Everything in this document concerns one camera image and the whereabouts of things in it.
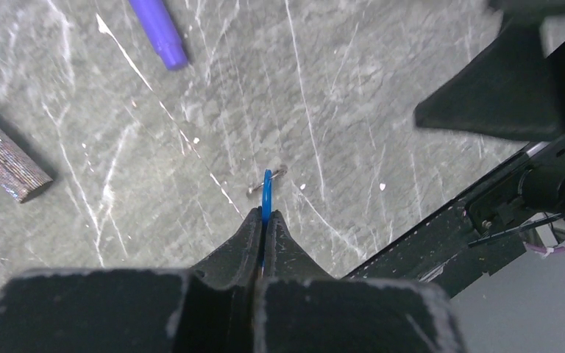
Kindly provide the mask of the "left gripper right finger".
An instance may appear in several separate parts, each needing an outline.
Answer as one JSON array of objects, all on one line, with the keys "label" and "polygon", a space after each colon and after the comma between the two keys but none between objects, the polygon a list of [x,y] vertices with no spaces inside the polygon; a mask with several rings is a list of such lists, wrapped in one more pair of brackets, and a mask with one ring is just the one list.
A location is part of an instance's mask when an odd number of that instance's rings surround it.
[{"label": "left gripper right finger", "polygon": [[264,239],[263,275],[333,279],[291,236],[282,213],[271,213]]}]

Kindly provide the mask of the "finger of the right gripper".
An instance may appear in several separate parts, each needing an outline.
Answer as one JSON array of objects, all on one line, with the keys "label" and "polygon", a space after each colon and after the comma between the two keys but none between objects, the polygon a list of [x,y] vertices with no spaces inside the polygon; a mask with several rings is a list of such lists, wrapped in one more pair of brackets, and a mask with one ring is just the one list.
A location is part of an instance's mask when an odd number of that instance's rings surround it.
[{"label": "finger of the right gripper", "polygon": [[540,26],[506,21],[497,38],[421,101],[415,125],[515,141],[565,133],[565,41],[544,55]]}]

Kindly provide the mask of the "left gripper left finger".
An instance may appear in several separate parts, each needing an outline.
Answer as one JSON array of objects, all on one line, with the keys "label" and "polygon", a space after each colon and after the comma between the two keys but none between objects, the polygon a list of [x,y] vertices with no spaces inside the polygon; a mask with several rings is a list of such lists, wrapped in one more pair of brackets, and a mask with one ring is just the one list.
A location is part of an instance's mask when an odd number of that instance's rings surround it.
[{"label": "left gripper left finger", "polygon": [[251,209],[234,235],[191,267],[194,275],[215,289],[247,286],[260,259],[261,211],[260,207]]}]

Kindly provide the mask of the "blue key tag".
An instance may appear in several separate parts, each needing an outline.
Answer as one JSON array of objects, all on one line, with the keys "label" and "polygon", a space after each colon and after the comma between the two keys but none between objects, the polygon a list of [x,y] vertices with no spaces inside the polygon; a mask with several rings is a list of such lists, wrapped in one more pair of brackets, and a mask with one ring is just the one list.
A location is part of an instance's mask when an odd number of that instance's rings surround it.
[{"label": "blue key tag", "polygon": [[[268,179],[271,175],[271,172],[271,170],[266,169],[263,180]],[[267,227],[271,216],[271,191],[272,185],[267,182],[262,188],[261,218],[263,222],[263,228]]]}]

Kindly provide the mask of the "silver key with ring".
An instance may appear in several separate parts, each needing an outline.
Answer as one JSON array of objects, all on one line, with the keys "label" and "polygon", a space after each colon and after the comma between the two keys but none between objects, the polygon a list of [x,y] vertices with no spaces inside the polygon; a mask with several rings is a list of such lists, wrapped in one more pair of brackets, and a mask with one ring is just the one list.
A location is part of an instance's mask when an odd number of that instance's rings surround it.
[{"label": "silver key with ring", "polygon": [[251,184],[246,190],[246,196],[248,198],[251,198],[257,191],[261,190],[267,182],[272,185],[274,180],[282,178],[287,174],[287,172],[288,166],[280,165],[279,168],[271,172],[271,175],[268,179],[265,179],[262,182]]}]

